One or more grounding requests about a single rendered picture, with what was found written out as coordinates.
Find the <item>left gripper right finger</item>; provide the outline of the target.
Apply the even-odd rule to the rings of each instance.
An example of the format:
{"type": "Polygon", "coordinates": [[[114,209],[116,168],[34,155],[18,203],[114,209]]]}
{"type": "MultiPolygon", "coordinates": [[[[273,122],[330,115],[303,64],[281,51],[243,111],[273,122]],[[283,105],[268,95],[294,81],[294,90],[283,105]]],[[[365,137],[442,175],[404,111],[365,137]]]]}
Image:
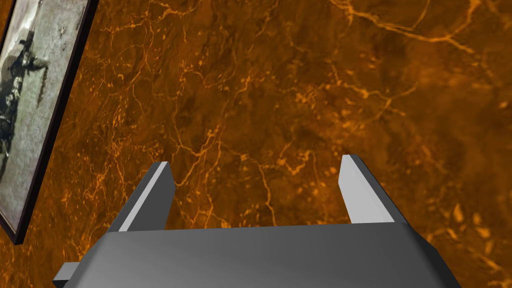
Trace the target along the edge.
{"type": "Polygon", "coordinates": [[[357,154],[342,156],[338,186],[351,223],[408,223],[357,154]]]}

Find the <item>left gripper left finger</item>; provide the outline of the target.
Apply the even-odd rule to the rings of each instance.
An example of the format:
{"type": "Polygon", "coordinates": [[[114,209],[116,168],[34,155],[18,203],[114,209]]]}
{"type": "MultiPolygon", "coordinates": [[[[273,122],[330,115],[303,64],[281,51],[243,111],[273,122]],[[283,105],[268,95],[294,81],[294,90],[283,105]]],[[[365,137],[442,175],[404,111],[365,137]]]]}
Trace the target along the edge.
{"type": "Polygon", "coordinates": [[[154,162],[107,231],[164,230],[175,191],[170,164],[154,162]]]}

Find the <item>black framed grey picture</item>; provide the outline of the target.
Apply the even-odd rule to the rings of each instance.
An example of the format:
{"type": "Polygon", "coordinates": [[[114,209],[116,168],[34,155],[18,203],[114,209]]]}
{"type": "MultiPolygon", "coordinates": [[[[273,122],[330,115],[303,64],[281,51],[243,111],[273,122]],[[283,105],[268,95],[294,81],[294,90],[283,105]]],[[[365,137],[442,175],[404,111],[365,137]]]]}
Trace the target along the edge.
{"type": "Polygon", "coordinates": [[[0,226],[24,242],[100,0],[1,0],[0,226]]]}

